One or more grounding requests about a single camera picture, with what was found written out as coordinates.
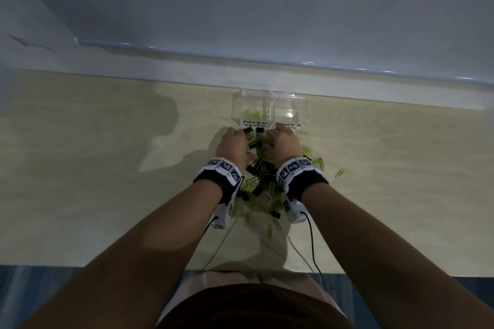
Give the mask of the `person's left hand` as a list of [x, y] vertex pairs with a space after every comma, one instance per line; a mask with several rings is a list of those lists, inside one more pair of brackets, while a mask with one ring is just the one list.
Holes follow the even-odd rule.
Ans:
[[250, 164], [245, 161], [247, 152], [249, 151], [244, 131], [229, 127], [223, 135], [214, 157], [225, 158], [235, 164], [240, 171], [244, 171]]

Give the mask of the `person's right hand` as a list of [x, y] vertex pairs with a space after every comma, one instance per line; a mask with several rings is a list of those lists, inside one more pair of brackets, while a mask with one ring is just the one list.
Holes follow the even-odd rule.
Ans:
[[282, 164], [293, 158], [302, 158], [303, 151], [295, 133], [292, 136], [283, 135], [278, 138], [269, 137], [269, 142], [263, 145], [268, 160], [279, 169]]

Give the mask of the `person's right forearm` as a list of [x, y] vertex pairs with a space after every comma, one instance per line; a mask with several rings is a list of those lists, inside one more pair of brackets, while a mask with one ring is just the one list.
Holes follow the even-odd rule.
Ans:
[[328, 184], [302, 202], [382, 328], [494, 329], [493, 309]]

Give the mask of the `person's left forearm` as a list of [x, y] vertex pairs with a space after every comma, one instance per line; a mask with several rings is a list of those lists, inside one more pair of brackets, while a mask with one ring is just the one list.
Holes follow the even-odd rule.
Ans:
[[198, 180], [86, 265], [18, 329], [152, 329], [222, 197]]

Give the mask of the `pile of black binder clips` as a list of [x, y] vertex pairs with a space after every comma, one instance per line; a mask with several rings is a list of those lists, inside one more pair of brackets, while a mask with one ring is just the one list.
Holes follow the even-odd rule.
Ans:
[[259, 209], [279, 220], [283, 212], [281, 202], [283, 188], [277, 181], [275, 165], [268, 160], [267, 153], [263, 149], [265, 143], [272, 143], [272, 139], [262, 127], [248, 126], [243, 131], [246, 135], [248, 152], [254, 152], [256, 159], [244, 171], [246, 176], [243, 177], [236, 194], [234, 209], [244, 204], [251, 211]]

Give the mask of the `clear acrylic two-compartment organizer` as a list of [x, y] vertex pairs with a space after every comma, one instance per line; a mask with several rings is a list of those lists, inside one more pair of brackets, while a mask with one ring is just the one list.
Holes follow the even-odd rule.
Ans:
[[[269, 108], [269, 120], [243, 121], [241, 117], [245, 108]], [[294, 93], [242, 89], [233, 95], [231, 116], [241, 128], [273, 129], [277, 125], [285, 125], [299, 131], [308, 121], [307, 99]]]

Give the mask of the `heap of boxed yellow clips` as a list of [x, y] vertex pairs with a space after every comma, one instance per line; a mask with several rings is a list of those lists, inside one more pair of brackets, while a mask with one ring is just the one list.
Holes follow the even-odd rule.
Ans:
[[243, 121], [268, 121], [270, 117], [269, 108], [245, 108], [242, 112]]

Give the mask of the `person's pink shorts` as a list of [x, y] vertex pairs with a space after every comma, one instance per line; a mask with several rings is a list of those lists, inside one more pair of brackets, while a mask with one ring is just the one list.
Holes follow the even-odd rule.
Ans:
[[170, 301], [164, 306], [157, 324], [179, 303], [204, 289], [238, 285], [269, 284], [288, 289], [324, 301], [335, 307], [340, 313], [334, 299], [307, 273], [275, 271], [189, 271], [182, 277], [178, 287], [174, 288]]

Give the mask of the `person's dark shirt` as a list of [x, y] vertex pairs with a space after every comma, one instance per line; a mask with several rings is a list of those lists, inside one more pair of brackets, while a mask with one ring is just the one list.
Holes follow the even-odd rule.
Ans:
[[170, 310], [156, 329], [354, 329], [333, 305], [269, 284], [204, 289]]

